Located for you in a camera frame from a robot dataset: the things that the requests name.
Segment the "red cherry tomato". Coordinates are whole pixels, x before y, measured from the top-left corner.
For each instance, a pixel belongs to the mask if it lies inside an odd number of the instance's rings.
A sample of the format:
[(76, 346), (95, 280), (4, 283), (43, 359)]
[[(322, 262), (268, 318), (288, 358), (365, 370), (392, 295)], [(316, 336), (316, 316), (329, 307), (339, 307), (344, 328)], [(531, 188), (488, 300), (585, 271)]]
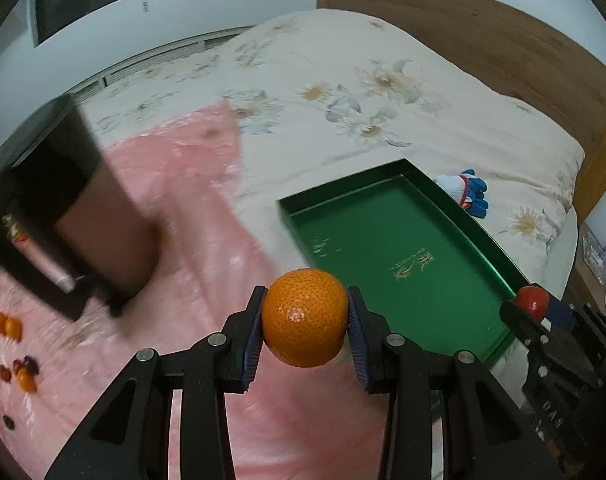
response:
[(548, 292), (534, 284), (521, 287), (513, 300), (536, 323), (542, 322), (547, 316), (549, 301)]

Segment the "dark plum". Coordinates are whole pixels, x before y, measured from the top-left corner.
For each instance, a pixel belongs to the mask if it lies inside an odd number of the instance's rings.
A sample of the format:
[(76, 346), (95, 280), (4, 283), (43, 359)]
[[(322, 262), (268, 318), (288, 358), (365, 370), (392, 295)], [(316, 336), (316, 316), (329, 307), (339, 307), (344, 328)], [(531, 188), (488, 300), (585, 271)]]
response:
[(32, 356), (25, 356), (22, 360), (22, 368), (30, 376), (38, 376), (40, 374), (40, 368), (38, 367), (38, 361)]
[(15, 430), (15, 422), (10, 416), (3, 415), (2, 419), (3, 419), (4, 425), (6, 426), (6, 428), (8, 430), (10, 430), (10, 431)]

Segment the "large orange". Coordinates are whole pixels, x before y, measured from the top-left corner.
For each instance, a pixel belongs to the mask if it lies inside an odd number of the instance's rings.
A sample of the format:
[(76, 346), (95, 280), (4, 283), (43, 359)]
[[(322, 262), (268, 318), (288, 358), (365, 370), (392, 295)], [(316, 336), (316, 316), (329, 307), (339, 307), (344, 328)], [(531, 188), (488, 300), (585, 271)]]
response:
[(333, 275), (317, 269), (289, 271), (268, 287), (262, 328), (271, 353), (294, 367), (330, 362), (343, 347), (349, 298)]

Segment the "green tray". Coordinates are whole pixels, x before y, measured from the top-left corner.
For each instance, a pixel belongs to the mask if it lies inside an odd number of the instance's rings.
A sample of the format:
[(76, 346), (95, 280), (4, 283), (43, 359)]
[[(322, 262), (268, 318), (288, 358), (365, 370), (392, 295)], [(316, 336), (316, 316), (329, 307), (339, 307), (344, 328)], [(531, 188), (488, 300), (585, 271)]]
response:
[(278, 202), (306, 262), (361, 291), (422, 349), (469, 350), (488, 367), (514, 337), (499, 308), (527, 278), (481, 226), (407, 159)]

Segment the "pink plastic sheet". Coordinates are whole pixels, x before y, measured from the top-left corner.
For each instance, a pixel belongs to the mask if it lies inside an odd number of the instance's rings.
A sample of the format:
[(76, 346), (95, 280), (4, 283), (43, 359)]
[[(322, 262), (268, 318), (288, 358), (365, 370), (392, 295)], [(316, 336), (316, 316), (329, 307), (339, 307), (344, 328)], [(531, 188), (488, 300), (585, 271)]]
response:
[[(32, 479), (45, 476), (76, 425), (137, 350), (189, 348), (270, 283), (273, 264), (230, 210), (239, 129), (226, 103), (196, 110), (108, 152), (111, 168), (160, 235), (147, 286), (113, 318), (90, 301), (61, 318), (0, 268), (0, 311), (23, 325), (0, 336), (0, 364), (32, 356), (37, 393), (0, 380), (0, 440)], [(256, 382), (227, 400), (241, 479), (372, 479), (380, 462), (387, 400), (358, 384), (350, 353), (298, 370), (270, 353)], [(10, 431), (3, 415), (15, 422)]]

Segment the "blue white glove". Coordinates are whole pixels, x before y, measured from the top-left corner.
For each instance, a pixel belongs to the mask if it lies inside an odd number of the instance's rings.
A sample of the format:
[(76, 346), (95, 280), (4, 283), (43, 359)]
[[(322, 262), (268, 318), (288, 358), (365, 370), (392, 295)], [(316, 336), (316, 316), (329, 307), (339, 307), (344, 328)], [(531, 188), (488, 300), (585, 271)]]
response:
[(488, 211), (488, 203), (485, 200), (487, 184), (475, 174), (473, 169), (463, 170), (460, 174), (453, 176), (441, 174), (433, 181), (443, 188), (470, 216), (478, 219), (486, 217)]

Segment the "black cylindrical canister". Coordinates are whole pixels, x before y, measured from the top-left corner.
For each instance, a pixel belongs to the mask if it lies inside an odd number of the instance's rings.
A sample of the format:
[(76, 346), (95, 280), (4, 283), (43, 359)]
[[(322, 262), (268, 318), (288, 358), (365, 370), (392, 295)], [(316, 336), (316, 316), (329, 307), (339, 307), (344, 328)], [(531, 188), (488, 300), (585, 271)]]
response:
[[(14, 245), (15, 221), (71, 278), (64, 290)], [(0, 147), (0, 266), (72, 321), (95, 297), (117, 318), (159, 261), (154, 224), (108, 165), (72, 96), (36, 110)]]

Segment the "wooden headboard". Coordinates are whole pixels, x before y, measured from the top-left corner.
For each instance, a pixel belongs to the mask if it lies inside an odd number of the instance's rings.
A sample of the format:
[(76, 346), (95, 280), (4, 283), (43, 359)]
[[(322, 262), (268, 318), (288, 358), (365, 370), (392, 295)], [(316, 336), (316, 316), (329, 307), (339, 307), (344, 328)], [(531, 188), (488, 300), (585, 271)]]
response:
[(405, 30), (486, 86), (534, 106), (582, 146), (574, 207), (606, 192), (606, 66), (557, 29), (496, 0), (317, 0)]

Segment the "floral bed quilt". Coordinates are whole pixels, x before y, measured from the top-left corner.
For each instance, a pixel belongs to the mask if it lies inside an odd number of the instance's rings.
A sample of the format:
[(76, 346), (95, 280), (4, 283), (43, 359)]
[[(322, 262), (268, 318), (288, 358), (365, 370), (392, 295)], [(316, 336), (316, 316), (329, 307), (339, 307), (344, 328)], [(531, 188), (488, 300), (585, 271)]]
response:
[(138, 73), (81, 108), (108, 152), (226, 103), (239, 129), (233, 214), (276, 275), (304, 266), (282, 197), (405, 158), (430, 176), (473, 169), (489, 186), (484, 229), (533, 282), (573, 260), (580, 144), (539, 110), (486, 87), (389, 23), (315, 10), (257, 25), (213, 50)]

